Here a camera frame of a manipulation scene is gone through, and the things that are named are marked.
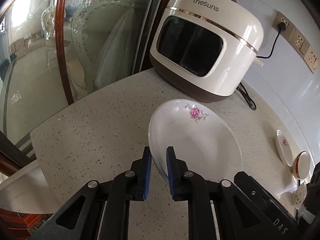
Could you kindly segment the small floral dish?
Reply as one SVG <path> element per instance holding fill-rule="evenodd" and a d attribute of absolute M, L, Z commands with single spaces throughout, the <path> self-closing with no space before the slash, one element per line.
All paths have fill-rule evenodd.
<path fill-rule="evenodd" d="M 299 185 L 297 188 L 297 191 L 293 195 L 293 206 L 299 210 L 299 208 L 302 206 L 304 199 L 306 198 L 307 195 L 307 187 L 306 183 L 302 183 Z"/>

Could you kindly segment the cream rice cooker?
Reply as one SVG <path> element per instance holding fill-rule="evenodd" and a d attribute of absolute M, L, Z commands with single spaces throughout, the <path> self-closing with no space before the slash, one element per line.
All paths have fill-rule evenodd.
<path fill-rule="evenodd" d="M 236 0 L 169 0 L 150 61 L 169 84 L 199 102 L 234 93 L 257 60 L 264 30 Z"/>

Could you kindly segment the floral plate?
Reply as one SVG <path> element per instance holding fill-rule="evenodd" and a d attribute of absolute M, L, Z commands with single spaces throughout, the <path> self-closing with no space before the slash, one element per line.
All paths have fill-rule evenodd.
<path fill-rule="evenodd" d="M 276 131 L 276 148 L 281 161 L 291 167 L 293 163 L 293 155 L 287 138 L 281 130 Z"/>
<path fill-rule="evenodd" d="M 169 146 L 174 148 L 177 159 L 206 180 L 233 180 L 243 169 L 240 146 L 229 126 L 195 101 L 174 99 L 161 104 L 150 119 L 148 141 L 153 161 L 165 181 Z"/>

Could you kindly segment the gold wall socket panel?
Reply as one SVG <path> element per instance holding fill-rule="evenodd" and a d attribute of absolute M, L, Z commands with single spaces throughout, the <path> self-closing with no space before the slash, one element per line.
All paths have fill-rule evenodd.
<path fill-rule="evenodd" d="M 292 48 L 299 54 L 314 74 L 319 65 L 319 57 L 310 42 L 284 14 L 278 12 L 272 26 L 274 29 L 277 29 L 280 23 L 284 23 L 286 27 L 286 29 L 281 32 L 281 35 L 291 44 Z"/>

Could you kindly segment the white ornate chair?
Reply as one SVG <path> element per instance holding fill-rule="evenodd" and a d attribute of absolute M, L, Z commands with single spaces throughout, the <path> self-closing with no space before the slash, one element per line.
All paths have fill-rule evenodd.
<path fill-rule="evenodd" d="M 65 55 L 74 101 L 141 69 L 152 3 L 153 0 L 65 0 Z M 49 0 L 41 25 L 48 59 L 57 61 L 56 4 L 57 0 Z"/>

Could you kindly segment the red rimmed white bowl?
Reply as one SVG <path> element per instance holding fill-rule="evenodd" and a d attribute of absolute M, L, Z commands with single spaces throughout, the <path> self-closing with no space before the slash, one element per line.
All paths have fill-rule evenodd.
<path fill-rule="evenodd" d="M 310 170 L 310 154 L 306 151 L 300 152 L 293 161 L 292 172 L 296 179 L 305 179 Z"/>

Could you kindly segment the red wooden door frame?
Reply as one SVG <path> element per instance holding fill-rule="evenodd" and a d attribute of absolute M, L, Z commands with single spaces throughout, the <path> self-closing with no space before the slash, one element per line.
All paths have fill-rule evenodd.
<path fill-rule="evenodd" d="M 65 43 L 64 43 L 64 13 L 65 12 L 65 0 L 57 0 L 55 10 L 55 43 L 57 62 L 59 65 L 60 77 L 63 85 L 63 90 L 69 105 L 74 103 L 71 85 L 69 83 L 66 55 L 65 55 Z"/>

